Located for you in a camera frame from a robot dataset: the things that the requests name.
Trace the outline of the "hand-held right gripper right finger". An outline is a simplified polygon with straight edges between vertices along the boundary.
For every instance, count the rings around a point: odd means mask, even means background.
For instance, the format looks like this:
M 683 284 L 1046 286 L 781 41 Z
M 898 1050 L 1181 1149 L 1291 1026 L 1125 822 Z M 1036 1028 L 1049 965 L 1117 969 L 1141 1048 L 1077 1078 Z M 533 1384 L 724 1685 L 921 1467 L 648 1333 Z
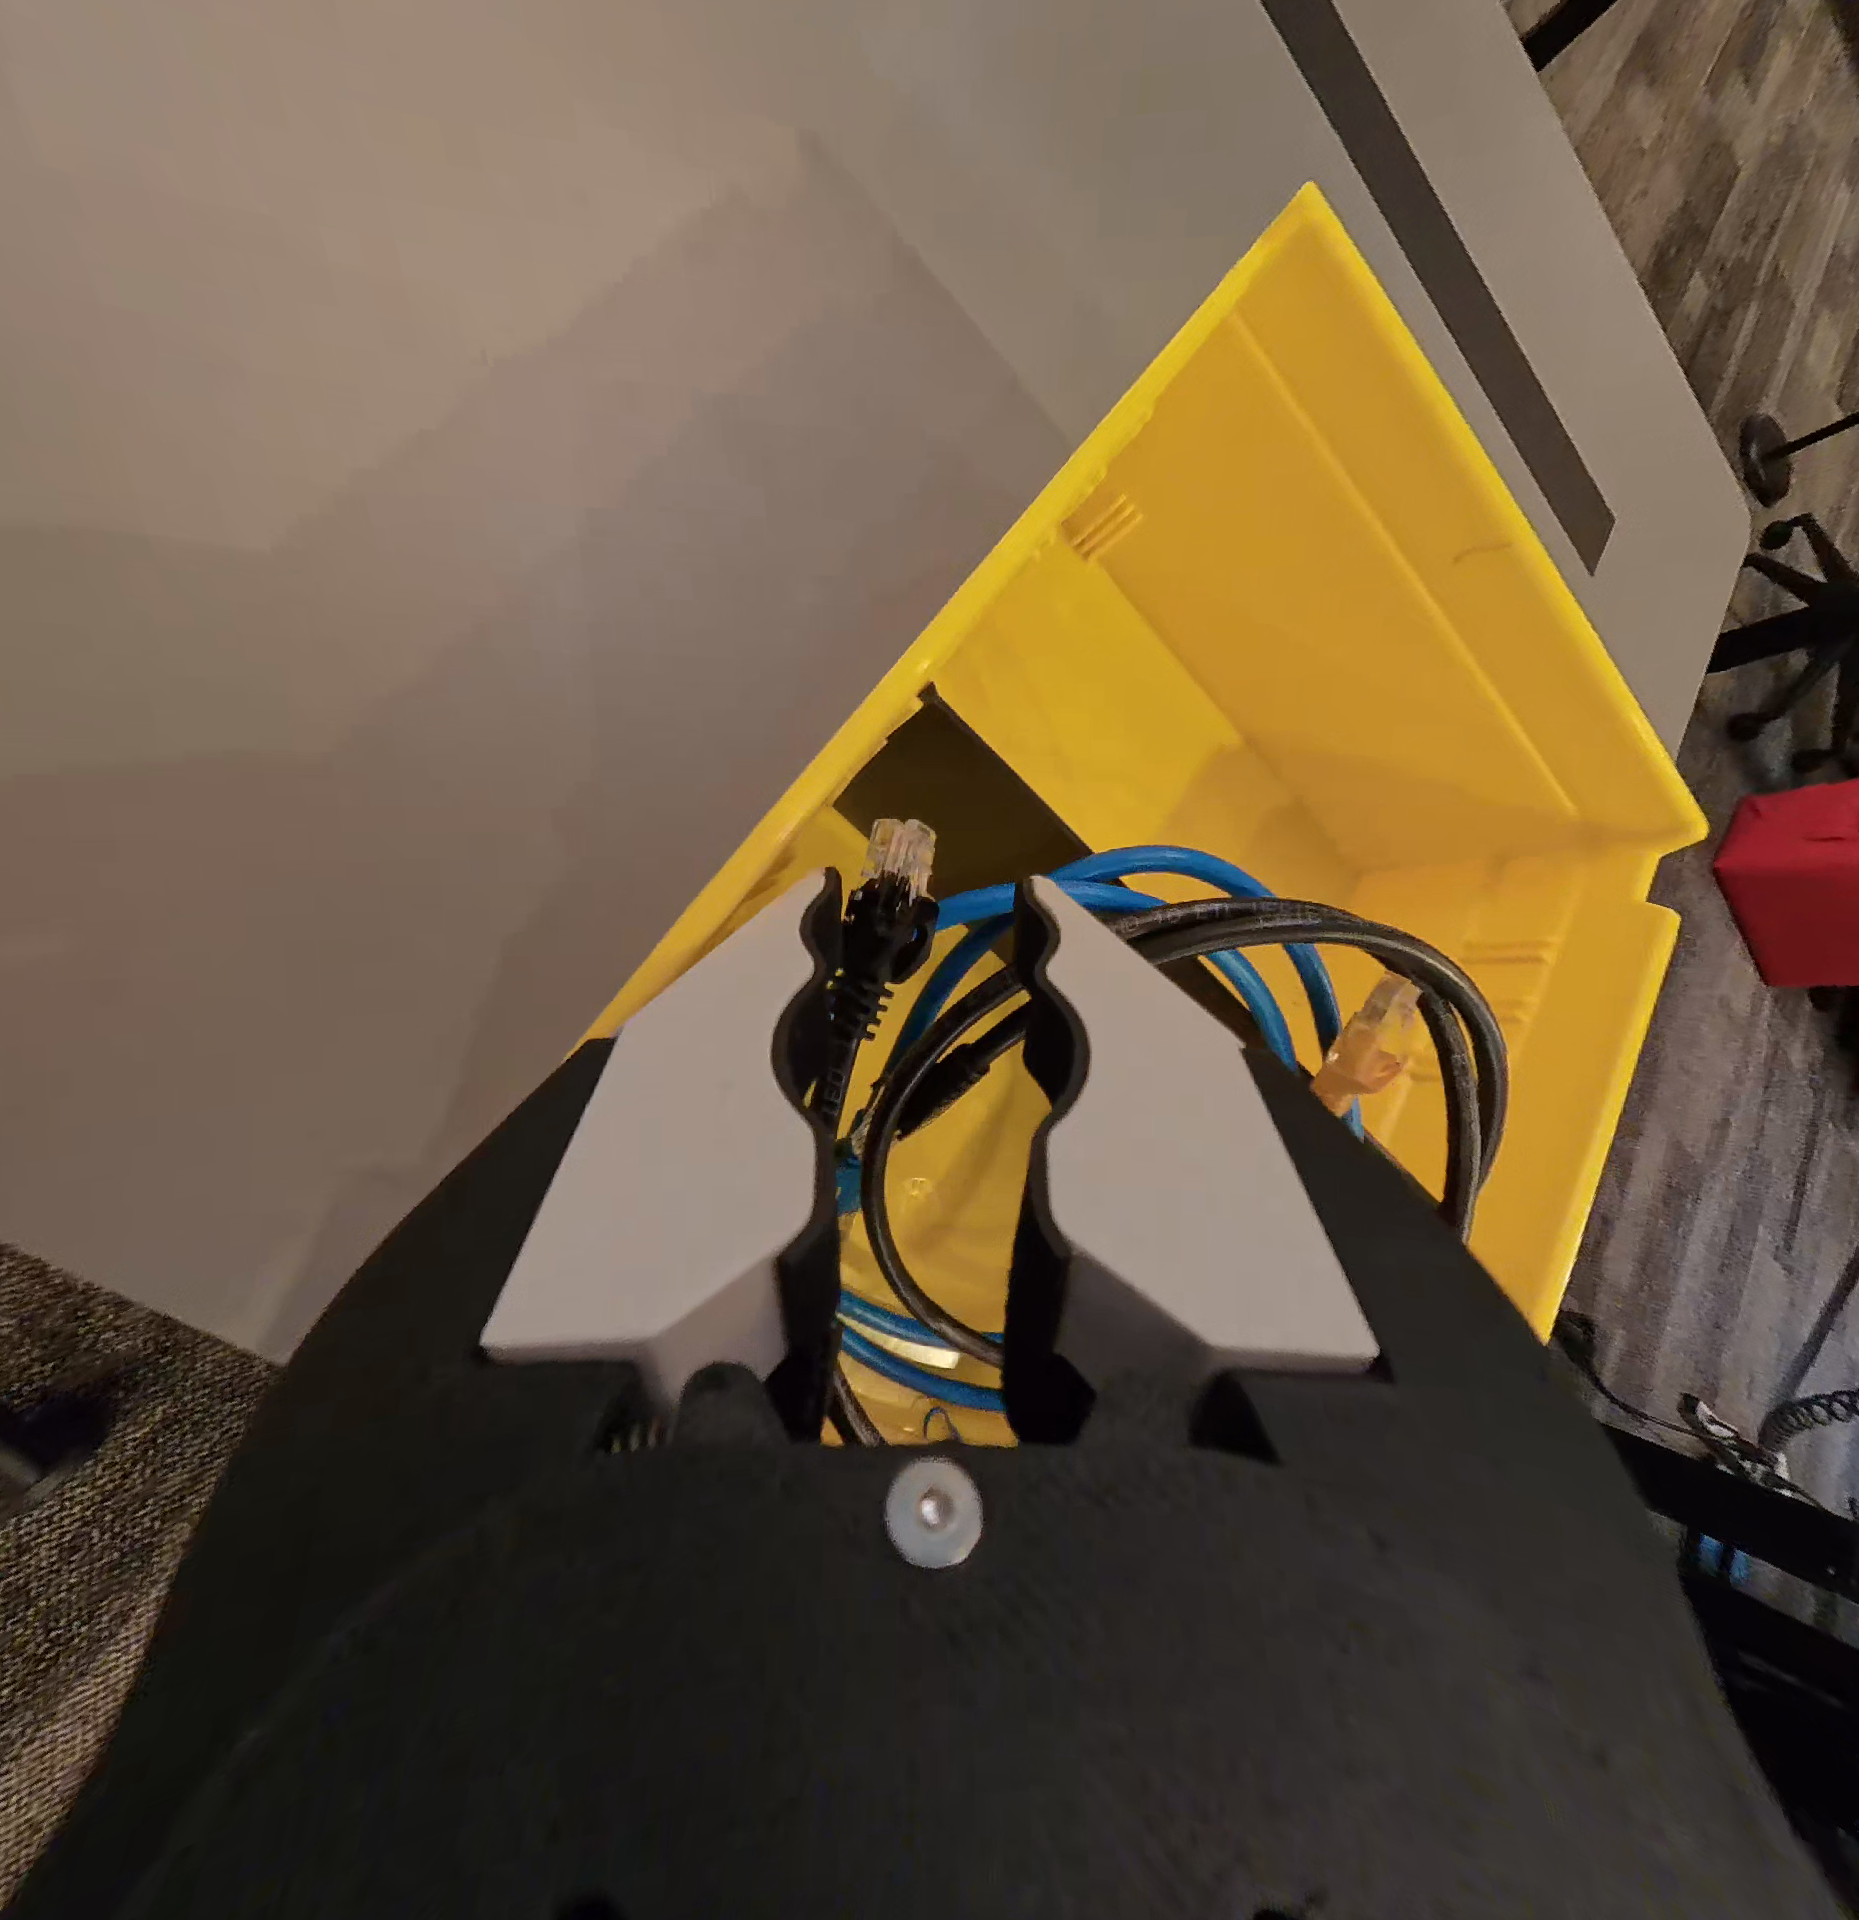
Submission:
M 1358 1377 L 1378 1338 L 1246 1050 L 1039 875 L 1012 973 L 1036 1126 L 1008 1279 L 1008 1424 L 1069 1442 L 1119 1384 L 1189 1424 L 1218 1374 Z

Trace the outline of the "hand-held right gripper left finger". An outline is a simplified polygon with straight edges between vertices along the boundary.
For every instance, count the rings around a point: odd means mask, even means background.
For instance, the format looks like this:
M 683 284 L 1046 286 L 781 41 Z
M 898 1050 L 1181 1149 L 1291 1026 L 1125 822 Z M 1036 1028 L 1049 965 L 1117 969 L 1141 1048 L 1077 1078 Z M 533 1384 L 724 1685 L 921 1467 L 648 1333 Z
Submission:
M 706 1367 L 742 1367 L 821 1440 L 842 1257 L 805 1092 L 839 954 L 842 875 L 821 867 L 620 1026 L 487 1315 L 489 1362 L 622 1362 L 664 1415 Z

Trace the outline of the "yellow plastic bin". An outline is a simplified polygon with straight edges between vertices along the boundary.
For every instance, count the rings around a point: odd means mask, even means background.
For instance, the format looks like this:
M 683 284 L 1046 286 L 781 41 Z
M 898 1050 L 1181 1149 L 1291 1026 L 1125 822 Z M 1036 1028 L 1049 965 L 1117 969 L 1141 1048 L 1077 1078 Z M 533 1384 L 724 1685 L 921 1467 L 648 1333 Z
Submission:
M 929 895 L 934 833 L 831 799 L 939 694 L 1091 844 Z M 1246 1050 L 1378 1338 L 1483 1421 L 1550 1377 L 1703 815 L 1320 188 L 1305 182 L 702 886 L 584 1041 L 821 867 L 842 1296 L 823 1419 L 1008 1424 L 1046 1094 L 1012 900 L 1117 933 Z

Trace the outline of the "black office chair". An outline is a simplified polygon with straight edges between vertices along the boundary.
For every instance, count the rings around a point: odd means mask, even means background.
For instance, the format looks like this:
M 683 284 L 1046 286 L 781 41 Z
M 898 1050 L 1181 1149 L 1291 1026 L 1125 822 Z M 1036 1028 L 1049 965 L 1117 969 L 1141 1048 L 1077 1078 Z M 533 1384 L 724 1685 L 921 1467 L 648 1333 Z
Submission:
M 1821 772 L 1859 780 L 1859 573 L 1852 560 L 1815 514 L 1792 514 L 1761 525 L 1739 566 L 1791 595 L 1792 606 L 1718 632 L 1705 675 L 1791 654 L 1802 664 L 1764 704 L 1734 710 L 1725 736 L 1739 744 L 1757 740 L 1827 680 L 1827 732 L 1792 749 L 1791 772 L 1796 781 Z

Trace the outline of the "black pole stand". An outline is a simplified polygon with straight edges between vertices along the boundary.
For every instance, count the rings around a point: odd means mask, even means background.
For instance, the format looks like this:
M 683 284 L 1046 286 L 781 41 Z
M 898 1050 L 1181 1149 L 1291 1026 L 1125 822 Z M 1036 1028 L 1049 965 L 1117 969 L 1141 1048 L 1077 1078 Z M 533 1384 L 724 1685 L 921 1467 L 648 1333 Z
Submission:
M 1746 414 L 1734 445 L 1744 489 L 1757 505 L 1773 509 L 1792 489 L 1796 459 L 1852 431 L 1859 431 L 1859 408 L 1802 432 L 1791 432 L 1769 411 Z

